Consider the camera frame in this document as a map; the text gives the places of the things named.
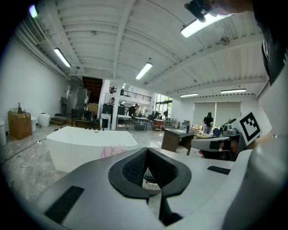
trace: floor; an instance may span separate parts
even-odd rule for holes
[[[9,136],[7,145],[0,147],[0,164],[8,185],[32,203],[47,187],[67,174],[55,169],[46,140],[42,140],[57,128],[59,126],[56,125],[37,127],[32,136],[20,141]],[[130,133],[137,141],[138,148],[161,148],[164,132],[143,132],[131,128]]]

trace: bathtub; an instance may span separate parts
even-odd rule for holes
[[[71,172],[82,164],[100,159],[102,146],[137,148],[137,142],[126,131],[95,131],[66,126],[47,136],[47,145],[55,168]]]

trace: pink towel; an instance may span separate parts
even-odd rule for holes
[[[102,146],[102,158],[113,156],[127,151],[126,146]]]

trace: ceiling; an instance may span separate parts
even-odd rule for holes
[[[186,2],[41,1],[35,20],[47,41],[39,48],[73,79],[111,79],[171,97],[215,96],[239,86],[247,94],[259,94],[268,76],[261,53],[263,35],[253,13],[224,18],[185,38],[181,28],[195,19],[184,8]],[[229,45],[220,43],[223,36]],[[54,55],[55,47],[72,68]],[[147,62],[153,67],[136,80]]]

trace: fluorescent light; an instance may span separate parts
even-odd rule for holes
[[[55,48],[54,52],[58,55],[58,57],[63,61],[63,63],[67,67],[71,67],[71,65],[68,63],[68,61],[66,60],[66,58],[63,56],[63,54],[61,53],[61,51],[58,48]]]
[[[37,17],[37,11],[36,11],[35,5],[30,6],[29,12],[30,12],[32,18]]]
[[[191,22],[189,25],[187,25],[185,28],[183,28],[181,30],[181,34],[185,37],[185,38],[189,38],[191,35],[195,34],[196,32],[198,32],[199,30],[221,20],[224,19],[228,16],[219,16],[217,15],[217,17],[214,17],[210,14],[206,14],[204,16],[206,18],[205,22],[200,22],[198,19],[194,22]]]
[[[193,96],[198,96],[198,93],[181,95],[180,97],[193,97]]]
[[[147,72],[151,69],[152,66],[153,66],[153,65],[148,62],[148,63],[144,66],[144,68],[141,70],[141,72],[138,74],[138,76],[136,77],[136,79],[137,79],[137,80],[140,80],[140,79],[145,75],[145,73],[147,73]]]
[[[241,88],[241,89],[230,89],[221,91],[221,93],[241,93],[241,92],[246,92],[246,89]]]

